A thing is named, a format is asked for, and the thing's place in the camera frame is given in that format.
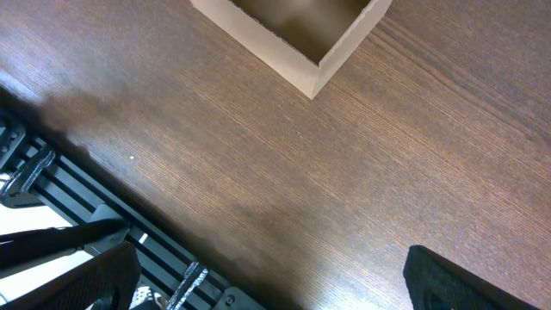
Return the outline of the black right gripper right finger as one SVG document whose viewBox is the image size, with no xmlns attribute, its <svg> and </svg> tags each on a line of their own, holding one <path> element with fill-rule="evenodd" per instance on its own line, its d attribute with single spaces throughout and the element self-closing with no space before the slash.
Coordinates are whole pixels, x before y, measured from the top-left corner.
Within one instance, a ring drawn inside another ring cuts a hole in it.
<svg viewBox="0 0 551 310">
<path fill-rule="evenodd" d="M 409 248 L 403 277 L 414 310 L 537 310 L 422 245 Z"/>
</svg>

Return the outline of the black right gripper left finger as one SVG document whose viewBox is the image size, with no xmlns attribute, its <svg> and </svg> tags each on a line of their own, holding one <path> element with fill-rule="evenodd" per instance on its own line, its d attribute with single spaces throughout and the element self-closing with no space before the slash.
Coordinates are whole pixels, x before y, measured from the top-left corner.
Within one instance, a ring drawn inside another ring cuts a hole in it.
<svg viewBox="0 0 551 310">
<path fill-rule="evenodd" d="M 134 245 L 125 242 L 18 297 L 2 309 L 128 309 L 141 266 Z"/>
</svg>

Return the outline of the brown cardboard box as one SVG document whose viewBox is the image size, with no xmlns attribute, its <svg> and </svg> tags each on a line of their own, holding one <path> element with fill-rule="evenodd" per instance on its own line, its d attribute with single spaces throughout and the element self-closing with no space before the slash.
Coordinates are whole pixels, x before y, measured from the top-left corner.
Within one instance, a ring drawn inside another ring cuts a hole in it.
<svg viewBox="0 0 551 310">
<path fill-rule="evenodd" d="M 313 99 L 391 0 L 192 0 L 204 16 Z"/>
</svg>

